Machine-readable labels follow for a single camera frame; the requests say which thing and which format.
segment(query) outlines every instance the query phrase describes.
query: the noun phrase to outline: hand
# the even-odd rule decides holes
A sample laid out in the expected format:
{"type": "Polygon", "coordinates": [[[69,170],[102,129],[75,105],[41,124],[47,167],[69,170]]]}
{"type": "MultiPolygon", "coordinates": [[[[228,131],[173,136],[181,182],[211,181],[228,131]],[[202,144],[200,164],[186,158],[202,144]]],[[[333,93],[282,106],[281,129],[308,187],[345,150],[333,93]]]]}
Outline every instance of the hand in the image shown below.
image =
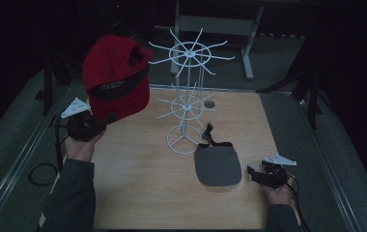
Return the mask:
{"type": "Polygon", "coordinates": [[[67,158],[90,162],[93,158],[94,146],[105,134],[105,130],[88,142],[78,141],[70,136],[66,139],[67,158]]]}
{"type": "MultiPolygon", "coordinates": [[[[287,180],[289,186],[291,186],[293,182],[294,178],[289,176],[287,180]]],[[[292,205],[294,195],[292,190],[287,185],[283,185],[279,188],[262,186],[262,189],[265,191],[266,196],[268,197],[269,205],[292,205]]]]}

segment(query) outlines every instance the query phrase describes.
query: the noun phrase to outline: sleeve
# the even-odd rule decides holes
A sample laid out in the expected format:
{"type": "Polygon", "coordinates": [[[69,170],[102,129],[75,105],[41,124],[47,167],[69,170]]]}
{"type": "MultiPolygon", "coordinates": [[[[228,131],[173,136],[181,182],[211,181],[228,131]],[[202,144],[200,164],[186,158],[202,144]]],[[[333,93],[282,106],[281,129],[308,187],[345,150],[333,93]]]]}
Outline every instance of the sleeve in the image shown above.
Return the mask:
{"type": "Polygon", "coordinates": [[[40,231],[93,231],[96,212],[94,164],[67,159],[44,206],[40,231]]]}
{"type": "Polygon", "coordinates": [[[268,206],[267,232],[300,232],[294,209],[289,205],[268,206]]]}

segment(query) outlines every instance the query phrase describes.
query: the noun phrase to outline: wooden table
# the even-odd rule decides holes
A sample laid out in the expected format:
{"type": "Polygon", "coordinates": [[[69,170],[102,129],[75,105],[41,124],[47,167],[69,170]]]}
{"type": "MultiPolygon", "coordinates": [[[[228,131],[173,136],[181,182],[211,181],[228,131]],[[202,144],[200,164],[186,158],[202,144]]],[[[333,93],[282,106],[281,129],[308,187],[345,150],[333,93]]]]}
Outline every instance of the wooden table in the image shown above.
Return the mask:
{"type": "MultiPolygon", "coordinates": [[[[277,153],[260,97],[255,93],[204,91],[216,111],[200,122],[214,126],[216,142],[230,141],[240,159],[238,185],[207,187],[195,173],[193,154],[180,155],[166,143],[167,132],[180,124],[163,118],[173,90],[151,89],[141,112],[109,125],[96,145],[97,229],[255,229],[266,223],[266,197],[246,171],[277,153]]],[[[189,124],[204,129],[196,120],[189,124]]]]}

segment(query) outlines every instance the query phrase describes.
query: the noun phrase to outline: black cable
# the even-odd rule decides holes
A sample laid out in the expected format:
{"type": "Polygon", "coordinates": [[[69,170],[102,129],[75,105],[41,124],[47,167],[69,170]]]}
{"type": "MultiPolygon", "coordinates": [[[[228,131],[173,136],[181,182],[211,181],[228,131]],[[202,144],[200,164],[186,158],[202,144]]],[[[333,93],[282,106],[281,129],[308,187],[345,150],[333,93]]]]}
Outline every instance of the black cable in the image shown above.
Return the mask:
{"type": "Polygon", "coordinates": [[[40,167],[42,166],[49,166],[49,167],[52,167],[54,169],[54,172],[55,172],[55,176],[57,176],[58,174],[58,169],[57,167],[55,167],[53,164],[51,163],[48,163],[48,162],[44,162],[44,163],[40,163],[39,165],[35,166],[29,173],[28,175],[28,179],[30,181],[31,184],[35,185],[35,186],[40,186],[40,187],[45,187],[45,186],[51,186],[54,184],[54,181],[52,182],[47,182],[47,183],[38,183],[36,182],[35,180],[33,180],[33,173],[40,167]]]}
{"type": "Polygon", "coordinates": [[[298,191],[300,189],[300,184],[298,183],[297,179],[294,176],[289,175],[289,177],[293,178],[295,180],[295,182],[297,183],[297,190],[295,190],[293,187],[291,187],[288,183],[286,183],[286,186],[289,187],[289,189],[293,193],[295,204],[296,204],[297,214],[298,214],[298,217],[300,218],[300,227],[305,232],[311,232],[311,229],[307,225],[306,221],[304,220],[303,213],[301,212],[301,209],[300,209],[300,202],[299,202],[300,196],[298,195],[298,191]]]}
{"type": "Polygon", "coordinates": [[[58,170],[61,172],[61,170],[63,170],[63,154],[61,152],[61,144],[64,141],[63,142],[60,141],[60,132],[59,132],[60,122],[61,122],[61,116],[59,115],[57,117],[55,125],[55,137],[56,137],[55,148],[56,148],[57,166],[58,170]]]}

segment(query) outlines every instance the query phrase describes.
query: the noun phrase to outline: red cap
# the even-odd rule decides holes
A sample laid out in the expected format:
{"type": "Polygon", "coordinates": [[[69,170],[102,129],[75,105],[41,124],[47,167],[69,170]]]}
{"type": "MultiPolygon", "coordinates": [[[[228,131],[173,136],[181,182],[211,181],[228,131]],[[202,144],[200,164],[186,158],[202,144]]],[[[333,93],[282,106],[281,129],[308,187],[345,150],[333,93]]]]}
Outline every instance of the red cap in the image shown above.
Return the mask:
{"type": "Polygon", "coordinates": [[[83,79],[94,117],[111,124],[144,109],[150,98],[153,53],[131,39],[104,36],[90,49],[83,79]]]}

